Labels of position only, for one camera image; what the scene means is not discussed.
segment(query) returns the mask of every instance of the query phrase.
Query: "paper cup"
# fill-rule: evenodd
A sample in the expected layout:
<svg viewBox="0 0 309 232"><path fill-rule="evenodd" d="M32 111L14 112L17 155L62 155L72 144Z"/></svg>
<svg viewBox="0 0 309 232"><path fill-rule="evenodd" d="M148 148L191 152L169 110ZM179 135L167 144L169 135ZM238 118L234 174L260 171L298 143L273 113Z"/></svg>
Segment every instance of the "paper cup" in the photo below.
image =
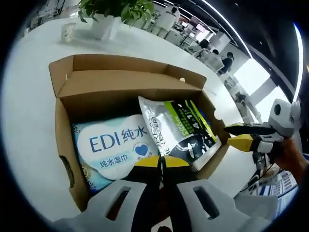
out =
<svg viewBox="0 0 309 232"><path fill-rule="evenodd" d="M72 40L72 34L73 34L73 29L75 27L76 23L67 23L62 26L62 31L61 31L61 41L62 42L70 42Z"/></svg>

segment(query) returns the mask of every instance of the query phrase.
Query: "wet wipes package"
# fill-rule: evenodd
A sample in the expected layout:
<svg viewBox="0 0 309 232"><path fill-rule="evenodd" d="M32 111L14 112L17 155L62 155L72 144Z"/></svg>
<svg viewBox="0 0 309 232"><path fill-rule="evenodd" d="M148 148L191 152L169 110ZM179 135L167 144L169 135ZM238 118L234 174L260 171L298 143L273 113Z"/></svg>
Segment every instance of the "wet wipes package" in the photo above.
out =
<svg viewBox="0 0 309 232"><path fill-rule="evenodd" d="M139 96L148 130L161 155L179 157L199 171L220 148L192 101L150 101Z"/></svg>
<svg viewBox="0 0 309 232"><path fill-rule="evenodd" d="M140 159L158 154L142 115L74 124L73 133L92 193L126 177Z"/></svg>

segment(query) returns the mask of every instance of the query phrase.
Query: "white table surface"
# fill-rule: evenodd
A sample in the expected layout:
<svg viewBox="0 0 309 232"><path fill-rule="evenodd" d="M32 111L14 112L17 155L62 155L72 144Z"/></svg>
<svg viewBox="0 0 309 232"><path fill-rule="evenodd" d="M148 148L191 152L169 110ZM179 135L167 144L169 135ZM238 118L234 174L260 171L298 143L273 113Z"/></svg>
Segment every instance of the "white table surface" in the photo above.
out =
<svg viewBox="0 0 309 232"><path fill-rule="evenodd" d="M2 115L8 161L29 202L45 217L56 220L79 213L69 191L69 180L58 157L55 140L55 103L48 64L73 54L113 54L139 57L179 66L207 77L204 91L226 125L242 118L219 77L177 46L137 28L122 25L108 43L60 42L61 26L77 18L49 21L15 44L5 71ZM210 181L234 197L255 172L250 153L230 147Z"/></svg>

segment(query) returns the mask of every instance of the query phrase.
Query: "cardboard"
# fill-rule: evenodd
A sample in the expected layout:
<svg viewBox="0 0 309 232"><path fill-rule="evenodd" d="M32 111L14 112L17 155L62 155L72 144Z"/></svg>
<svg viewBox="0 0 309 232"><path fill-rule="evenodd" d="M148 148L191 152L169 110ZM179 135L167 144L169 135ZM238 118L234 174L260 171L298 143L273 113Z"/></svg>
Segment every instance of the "cardboard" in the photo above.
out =
<svg viewBox="0 0 309 232"><path fill-rule="evenodd" d="M56 100L56 143L70 179L70 193L81 211L89 192L78 162L72 123L103 120L140 113L138 96L153 101L191 99L209 119L222 146L199 171L209 177L227 151L229 134L214 117L215 108L202 91L206 78L160 62L110 55L74 55L49 65Z"/></svg>

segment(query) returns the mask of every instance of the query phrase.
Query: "black and green package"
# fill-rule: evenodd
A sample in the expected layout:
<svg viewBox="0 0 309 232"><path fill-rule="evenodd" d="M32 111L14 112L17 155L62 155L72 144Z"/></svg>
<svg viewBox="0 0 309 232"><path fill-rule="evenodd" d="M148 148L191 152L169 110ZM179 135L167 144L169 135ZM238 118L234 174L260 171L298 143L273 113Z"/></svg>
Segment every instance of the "black and green package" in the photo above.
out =
<svg viewBox="0 0 309 232"><path fill-rule="evenodd" d="M218 137L192 101L150 101L139 97L147 128L161 156L179 157L189 164L214 146Z"/></svg>

